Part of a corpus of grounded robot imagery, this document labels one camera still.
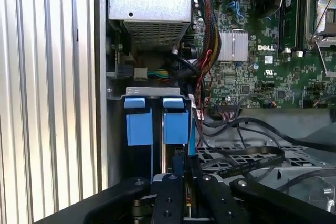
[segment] ventilation grille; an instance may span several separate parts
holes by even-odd
[[[189,23],[125,22],[140,51],[167,51],[181,40]]]

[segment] green circuit board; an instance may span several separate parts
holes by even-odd
[[[222,4],[218,4],[214,0],[219,29],[247,31],[248,58],[244,62],[219,61],[213,66],[210,108],[219,103],[237,104],[244,96],[254,92],[272,99],[278,108],[312,108],[322,97],[336,94],[336,78],[325,77],[318,52],[307,50],[304,57],[298,57],[293,50],[301,34],[298,22],[299,8],[302,7],[298,6],[298,0],[284,0],[286,8],[263,19],[254,17],[254,0],[239,0],[244,18],[238,18],[227,8],[228,2],[223,0]],[[199,12],[195,12],[194,19],[197,20],[194,26],[195,44],[201,52],[204,26]],[[258,50],[258,46],[268,50]],[[278,52],[280,46],[291,48],[291,53]],[[336,71],[336,50],[323,50],[323,57],[327,68]],[[210,81],[207,75],[207,89]],[[245,105],[248,108],[269,108],[263,98],[252,98]],[[335,105],[334,99],[320,108]]]

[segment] chip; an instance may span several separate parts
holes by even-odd
[[[250,86],[248,86],[248,85],[243,85],[242,87],[241,87],[242,89],[242,93],[243,94],[249,94],[250,93]]]
[[[278,99],[284,99],[285,95],[286,95],[286,93],[284,92],[284,90],[279,90],[278,91]]]

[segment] cpu socket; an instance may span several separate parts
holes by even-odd
[[[322,49],[336,46],[336,0],[307,0],[305,37],[309,50],[317,49],[327,77],[336,77],[328,71]]]

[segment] motherboard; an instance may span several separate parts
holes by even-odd
[[[327,35],[336,36],[336,0],[330,0],[329,6],[324,4],[324,9],[319,6],[326,1],[213,0],[222,50],[211,74],[205,77],[211,93],[208,107],[235,105],[251,93],[264,95],[277,108],[335,106],[335,98],[319,101],[336,94],[336,43],[318,44],[332,41],[319,33],[322,39],[316,45],[320,46],[310,46],[305,31],[314,30],[325,11],[318,28],[324,24],[326,32],[329,25]],[[188,34],[201,52],[205,27],[197,8]],[[265,98],[251,98],[245,106],[274,108]]]

